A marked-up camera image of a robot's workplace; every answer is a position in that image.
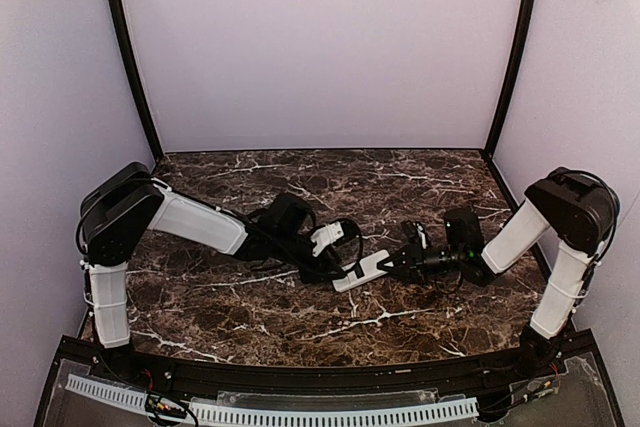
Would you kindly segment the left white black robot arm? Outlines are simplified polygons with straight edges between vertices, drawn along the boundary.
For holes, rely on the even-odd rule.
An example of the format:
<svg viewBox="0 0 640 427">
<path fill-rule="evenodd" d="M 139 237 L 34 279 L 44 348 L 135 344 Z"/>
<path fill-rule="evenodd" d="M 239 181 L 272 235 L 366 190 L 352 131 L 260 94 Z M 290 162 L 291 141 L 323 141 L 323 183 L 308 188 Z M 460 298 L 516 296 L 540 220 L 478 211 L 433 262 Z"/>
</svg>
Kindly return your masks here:
<svg viewBox="0 0 640 427">
<path fill-rule="evenodd" d="M 87 195 L 80 205 L 74 241 L 85 272 L 85 302 L 94 337 L 110 350 L 130 345 L 126 271 L 148 231 L 207 246 L 237 260 L 278 260 L 298 269 L 305 283 L 341 280 L 361 265 L 358 255 L 340 265 L 337 247 L 364 241 L 349 218 L 320 224 L 305 200 L 280 193 L 265 208 L 241 214 L 174 190 L 132 162 Z"/>
</svg>

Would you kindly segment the white remote control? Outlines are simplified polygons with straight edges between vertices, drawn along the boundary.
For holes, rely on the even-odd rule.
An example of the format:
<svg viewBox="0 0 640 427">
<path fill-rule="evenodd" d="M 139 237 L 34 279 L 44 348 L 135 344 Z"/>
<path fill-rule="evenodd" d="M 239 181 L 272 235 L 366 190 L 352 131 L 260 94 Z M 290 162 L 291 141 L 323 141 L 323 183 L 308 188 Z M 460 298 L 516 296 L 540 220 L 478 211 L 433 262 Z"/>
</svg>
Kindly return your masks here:
<svg viewBox="0 0 640 427">
<path fill-rule="evenodd" d="M 387 259 L 389 252 L 380 250 L 359 261 L 359 266 L 355 267 L 355 262 L 342 267 L 346 276 L 332 281 L 336 292 L 342 293 L 355 287 L 364 285 L 370 281 L 385 276 L 387 272 L 378 268 L 378 263 Z"/>
</svg>

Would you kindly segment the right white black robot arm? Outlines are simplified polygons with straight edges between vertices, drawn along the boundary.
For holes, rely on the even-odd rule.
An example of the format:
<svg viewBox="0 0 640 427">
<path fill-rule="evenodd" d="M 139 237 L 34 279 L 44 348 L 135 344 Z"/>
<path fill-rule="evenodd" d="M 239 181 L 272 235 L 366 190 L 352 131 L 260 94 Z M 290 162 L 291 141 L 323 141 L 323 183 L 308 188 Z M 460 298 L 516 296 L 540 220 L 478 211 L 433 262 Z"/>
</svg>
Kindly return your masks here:
<svg viewBox="0 0 640 427">
<path fill-rule="evenodd" d="M 559 167 L 526 189 L 517 211 L 491 240 L 485 240 L 472 209 L 451 209 L 443 217 L 445 246 L 434 246 L 421 223 L 405 221 L 407 244 L 376 268 L 414 284 L 457 271 L 461 280 L 485 287 L 554 231 L 557 257 L 541 301 L 520 334 L 513 366 L 519 376 L 530 378 L 559 352 L 564 328 L 612 244 L 619 213 L 618 195 L 600 177 Z"/>
</svg>

